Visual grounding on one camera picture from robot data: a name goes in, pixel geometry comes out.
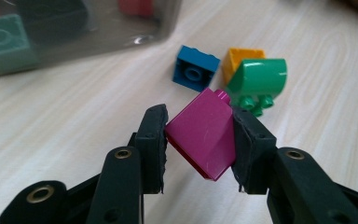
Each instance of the blue block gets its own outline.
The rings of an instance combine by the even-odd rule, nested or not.
[[[173,81],[194,91],[209,86],[220,60],[197,49],[182,46],[177,56]]]

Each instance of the wooden table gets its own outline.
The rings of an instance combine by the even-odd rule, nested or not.
[[[172,82],[181,45],[223,59],[229,47],[284,58],[288,79],[261,122],[278,147],[308,151],[339,184],[358,190],[358,10],[338,0],[184,0],[164,42],[0,77],[0,214],[25,187],[69,189],[101,172],[145,110],[170,119],[197,92]],[[223,87],[222,72],[211,89]],[[204,180],[172,146],[163,195],[145,195],[145,223],[270,223],[266,196],[238,193],[228,170]]]

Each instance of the magenta block stud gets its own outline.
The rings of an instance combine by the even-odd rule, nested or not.
[[[216,181],[235,161],[229,97],[209,88],[165,128],[168,141],[206,179]]]

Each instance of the green block stud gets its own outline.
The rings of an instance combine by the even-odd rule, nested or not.
[[[263,109],[274,105],[287,77],[284,59],[245,59],[241,62],[226,92],[231,104],[261,116]]]
[[[38,64],[20,16],[0,17],[0,75],[31,69]]]

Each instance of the blue toy brick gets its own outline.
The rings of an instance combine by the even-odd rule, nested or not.
[[[220,60],[197,49],[182,46],[177,56],[173,81],[194,91],[209,86]]]
[[[0,17],[0,74],[31,69],[38,64],[20,16]]]

